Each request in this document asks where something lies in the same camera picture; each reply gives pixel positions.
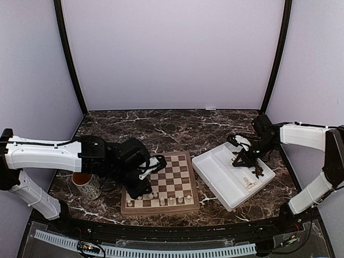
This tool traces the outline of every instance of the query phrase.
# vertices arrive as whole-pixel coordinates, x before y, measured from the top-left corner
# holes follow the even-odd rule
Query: white plastic tray
[[[192,159],[195,171],[227,211],[233,211],[276,175],[260,159],[258,164],[263,168],[263,176],[258,178],[252,173],[254,168],[232,166],[232,159],[236,157],[232,152],[240,152],[241,149],[226,142]]]

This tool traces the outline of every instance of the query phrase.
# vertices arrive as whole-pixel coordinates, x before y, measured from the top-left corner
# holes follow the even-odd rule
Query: chessboard
[[[176,214],[199,210],[194,169],[188,152],[163,153],[167,165],[147,176],[153,193],[132,199],[122,191],[121,213],[124,216]]]

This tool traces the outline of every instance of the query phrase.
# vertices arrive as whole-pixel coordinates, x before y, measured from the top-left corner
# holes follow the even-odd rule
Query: mug
[[[73,173],[71,181],[88,200],[95,200],[102,193],[98,178],[93,174]]]

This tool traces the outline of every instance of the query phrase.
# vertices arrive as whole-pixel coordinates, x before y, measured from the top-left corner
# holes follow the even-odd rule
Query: gray wall
[[[259,109],[284,0],[67,0],[89,110]]]
[[[70,139],[82,119],[68,74],[53,1],[0,1],[0,131]],[[30,170],[48,189],[54,171]],[[16,257],[31,209],[0,192],[1,257]]]
[[[281,68],[267,114],[274,123],[344,124],[344,2],[294,1]],[[324,165],[324,154],[286,146],[305,187]],[[319,206],[337,257],[344,254],[344,191]]]

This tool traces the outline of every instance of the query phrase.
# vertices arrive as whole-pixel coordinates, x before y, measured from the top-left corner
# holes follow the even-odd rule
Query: dark marble surface
[[[90,112],[77,135],[92,134],[106,141],[140,139],[152,153],[189,151],[197,156],[226,141],[230,132],[253,135],[250,124],[257,116],[249,110],[163,110]],[[120,213],[121,187],[113,182],[94,201],[83,199],[71,182],[71,172],[58,171],[50,194],[68,203],[74,218],[135,226],[206,226],[240,223],[277,217],[279,207],[297,191],[278,152],[267,165],[276,177],[264,189],[233,212],[227,212],[202,179],[195,173],[201,203],[194,213],[150,217],[123,217]]]

